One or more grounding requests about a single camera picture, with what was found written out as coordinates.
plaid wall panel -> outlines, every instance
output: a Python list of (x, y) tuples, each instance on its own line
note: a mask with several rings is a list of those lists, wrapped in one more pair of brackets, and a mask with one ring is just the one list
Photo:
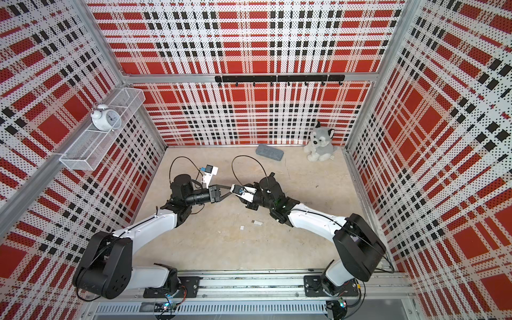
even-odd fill
[(71, 282), (89, 238), (130, 225), (161, 157), (135, 115), (95, 171), (61, 170), (0, 244), (0, 318), (80, 317)]
[(373, 72), (405, 3), (86, 2), (127, 74)]
[(116, 85), (67, 1), (0, 4), (0, 206)]
[(351, 153), (431, 319), (512, 317), (512, 3), (423, 1)]
[(146, 107), (167, 145), (303, 144), (320, 120), (344, 145), (369, 82), (144, 83)]

blue small object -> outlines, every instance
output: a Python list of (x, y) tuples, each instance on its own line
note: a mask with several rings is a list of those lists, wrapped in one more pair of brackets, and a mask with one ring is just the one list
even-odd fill
[(256, 154), (259, 156), (270, 158), (272, 160), (281, 161), (284, 152), (282, 150), (272, 148), (271, 146), (260, 144), (256, 148)]

wire basket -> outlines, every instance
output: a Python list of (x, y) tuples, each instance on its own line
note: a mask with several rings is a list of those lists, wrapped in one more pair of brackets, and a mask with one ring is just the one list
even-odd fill
[(126, 123), (145, 101), (141, 89), (115, 89), (113, 99), (107, 103), (121, 118), (121, 127), (108, 132), (98, 130), (90, 124), (60, 157), (60, 161), (71, 170), (94, 171), (119, 137)]

black mounting plate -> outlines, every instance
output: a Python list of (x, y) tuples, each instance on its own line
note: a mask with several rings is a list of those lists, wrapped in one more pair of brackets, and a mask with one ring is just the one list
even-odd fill
[[(187, 298), (195, 298), (197, 296), (197, 290), (199, 289), (199, 277), (198, 276), (179, 276), (181, 281), (181, 285), (187, 288)], [(180, 289), (178, 293), (173, 298), (183, 298), (183, 289)], [(164, 297), (158, 291), (153, 290), (152, 288), (146, 288), (144, 290), (144, 294), (142, 295), (144, 298), (162, 298)]]
[[(359, 296), (355, 279), (349, 280), (349, 282), (342, 287), (342, 290), (342, 296)], [(304, 291), (306, 296), (329, 296), (322, 290), (319, 275), (304, 276)]]

clock face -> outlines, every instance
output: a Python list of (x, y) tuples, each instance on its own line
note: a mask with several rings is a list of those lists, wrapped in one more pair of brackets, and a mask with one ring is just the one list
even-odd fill
[(117, 129), (121, 126), (119, 114), (117, 114), (117, 112), (115, 112), (114, 110), (107, 110), (105, 117), (106, 121), (109, 123), (112, 129)]

